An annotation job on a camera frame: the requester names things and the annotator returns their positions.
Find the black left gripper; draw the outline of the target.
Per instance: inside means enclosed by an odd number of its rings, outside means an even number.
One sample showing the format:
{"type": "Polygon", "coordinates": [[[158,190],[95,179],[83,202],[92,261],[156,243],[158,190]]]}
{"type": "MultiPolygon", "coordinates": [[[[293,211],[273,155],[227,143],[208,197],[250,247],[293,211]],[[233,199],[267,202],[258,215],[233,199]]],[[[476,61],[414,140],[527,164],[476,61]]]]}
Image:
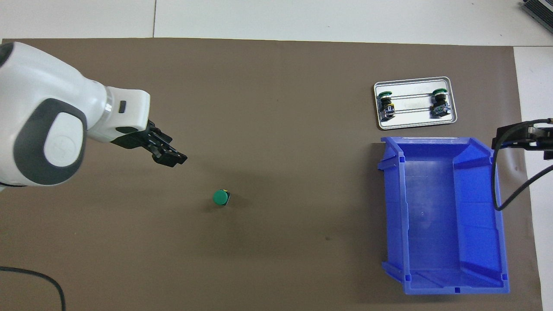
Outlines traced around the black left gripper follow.
{"type": "Polygon", "coordinates": [[[152,151],[152,158],[159,165],[174,167],[183,165],[188,159],[187,155],[172,148],[170,143],[173,138],[162,132],[151,120],[148,120],[146,129],[143,131],[138,131],[131,126],[116,127],[116,131],[122,136],[112,140],[112,144],[125,149],[142,147],[152,151]]]}

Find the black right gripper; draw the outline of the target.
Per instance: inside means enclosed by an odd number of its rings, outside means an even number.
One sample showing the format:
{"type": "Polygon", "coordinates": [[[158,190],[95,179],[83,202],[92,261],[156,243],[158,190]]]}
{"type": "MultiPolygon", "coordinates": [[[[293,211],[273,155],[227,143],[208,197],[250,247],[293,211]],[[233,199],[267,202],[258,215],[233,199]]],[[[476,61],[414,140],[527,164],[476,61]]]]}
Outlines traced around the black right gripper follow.
{"type": "Polygon", "coordinates": [[[492,149],[541,147],[543,159],[553,159],[553,128],[532,124],[530,121],[510,124],[496,129],[492,139],[492,149]]]}

